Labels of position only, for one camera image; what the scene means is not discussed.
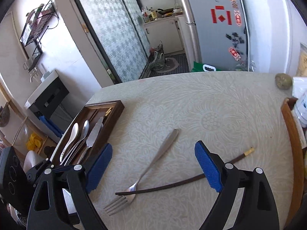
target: metal screw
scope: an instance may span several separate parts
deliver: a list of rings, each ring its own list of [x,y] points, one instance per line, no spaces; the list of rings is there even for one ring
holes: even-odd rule
[[[229,170],[231,170],[233,168],[233,165],[231,163],[226,163],[225,167]]]
[[[262,174],[262,173],[263,173],[263,170],[260,169],[260,168],[256,168],[256,172],[257,172],[258,174]]]
[[[44,173],[45,173],[46,175],[50,174],[50,173],[51,173],[51,169],[45,169]]]
[[[74,166],[74,170],[80,170],[80,169],[82,169],[82,165],[77,164]]]

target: blue gripper pad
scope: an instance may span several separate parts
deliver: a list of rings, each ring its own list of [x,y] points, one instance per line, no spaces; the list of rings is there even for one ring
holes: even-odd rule
[[[209,182],[210,187],[215,189],[218,193],[221,192],[223,188],[221,174],[211,157],[204,150],[200,141],[195,144],[195,156]]]
[[[85,189],[87,193],[90,193],[92,190],[97,188],[109,162],[111,161],[112,154],[112,146],[107,144],[103,152],[101,152],[100,156],[91,167],[90,171],[86,174],[87,183]]]

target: black floor mat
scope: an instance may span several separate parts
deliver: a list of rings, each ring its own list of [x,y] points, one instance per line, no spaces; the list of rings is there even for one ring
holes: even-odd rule
[[[188,60],[187,60],[185,53],[176,54],[176,55],[172,55],[172,56],[168,56],[168,57],[174,58],[178,61],[179,66],[175,70],[172,70],[168,73],[156,73],[154,71],[149,71],[149,72],[147,71],[147,72],[144,72],[146,74],[144,75],[144,77],[141,77],[141,78],[144,79],[144,78],[150,78],[150,77],[156,77],[156,76],[162,76],[162,75],[177,74],[177,73],[189,73],[190,72]]]

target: sink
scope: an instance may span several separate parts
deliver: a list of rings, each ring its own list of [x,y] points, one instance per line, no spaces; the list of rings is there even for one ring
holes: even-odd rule
[[[57,78],[59,75],[55,70],[53,70],[50,75],[36,88],[36,90],[28,98],[27,102],[24,105],[24,108],[28,109],[42,94],[43,91]]]

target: serrated knife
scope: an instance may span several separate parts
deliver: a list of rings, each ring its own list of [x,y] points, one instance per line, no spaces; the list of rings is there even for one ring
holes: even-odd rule
[[[88,152],[88,150],[90,148],[93,147],[98,134],[100,132],[101,126],[102,126],[102,121],[104,119],[104,116],[99,118],[99,120],[97,121],[97,123],[95,124],[94,128],[92,129],[92,131],[90,132],[87,140],[86,140],[86,149],[83,151],[82,155],[80,156],[77,164],[79,164],[80,162],[82,162],[83,158],[85,157],[86,153]]]

